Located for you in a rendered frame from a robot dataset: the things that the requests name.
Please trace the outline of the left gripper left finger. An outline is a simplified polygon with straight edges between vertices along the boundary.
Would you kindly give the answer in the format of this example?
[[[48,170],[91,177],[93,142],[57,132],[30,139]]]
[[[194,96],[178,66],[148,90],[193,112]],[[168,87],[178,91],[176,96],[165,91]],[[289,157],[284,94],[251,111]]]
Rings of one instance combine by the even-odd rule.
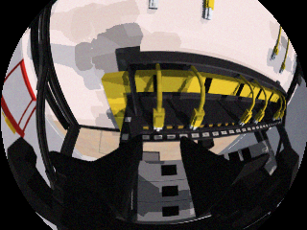
[[[49,159],[59,175],[98,192],[117,219],[125,220],[141,159],[143,136],[136,135],[109,154],[86,161],[51,150]]]

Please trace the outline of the black rack frame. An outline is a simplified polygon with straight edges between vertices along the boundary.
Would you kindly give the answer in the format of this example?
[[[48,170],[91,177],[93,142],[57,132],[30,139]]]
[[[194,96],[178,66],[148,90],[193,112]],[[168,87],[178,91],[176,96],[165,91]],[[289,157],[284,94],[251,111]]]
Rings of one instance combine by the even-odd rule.
[[[119,48],[115,49],[115,52],[119,71],[128,71],[127,62],[133,52],[140,52],[140,46]],[[165,110],[164,125],[163,129],[157,131],[153,129],[156,99],[139,100],[137,116],[135,116],[131,92],[127,93],[127,99],[119,147],[132,137],[141,134],[140,131],[151,132],[151,134],[141,134],[143,142],[180,141],[181,136],[198,140],[254,131],[257,144],[218,155],[238,162],[269,153],[270,157],[264,168],[272,175],[277,167],[272,143],[270,138],[264,140],[260,129],[276,126],[284,149],[288,145],[291,146],[281,119],[275,119],[276,122],[267,120],[257,124],[252,122],[243,126],[238,124],[251,103],[205,100],[203,105],[205,114],[201,123],[207,124],[208,127],[198,126],[193,130],[188,125],[194,108],[199,107],[200,100],[162,99],[162,107]],[[231,123],[231,126],[225,126],[227,122],[237,122],[238,125],[234,126]],[[224,123],[224,126],[216,124],[209,127],[208,124],[211,123]],[[151,129],[140,129],[141,126],[146,125],[151,125]],[[165,125],[175,125],[176,129],[165,129]],[[187,125],[187,128],[177,128],[177,125]],[[171,224],[198,219],[182,160],[140,161],[132,189],[132,209],[131,196],[128,208],[125,220],[117,218],[118,220],[140,224]]]

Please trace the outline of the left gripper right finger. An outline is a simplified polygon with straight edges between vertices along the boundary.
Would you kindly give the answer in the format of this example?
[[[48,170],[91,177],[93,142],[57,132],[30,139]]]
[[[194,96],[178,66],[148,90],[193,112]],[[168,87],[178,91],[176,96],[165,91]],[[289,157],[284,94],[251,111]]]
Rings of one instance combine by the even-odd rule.
[[[265,167],[270,157],[269,153],[264,153],[232,162],[186,136],[181,136],[179,146],[196,219],[211,215],[210,210],[240,178]]]

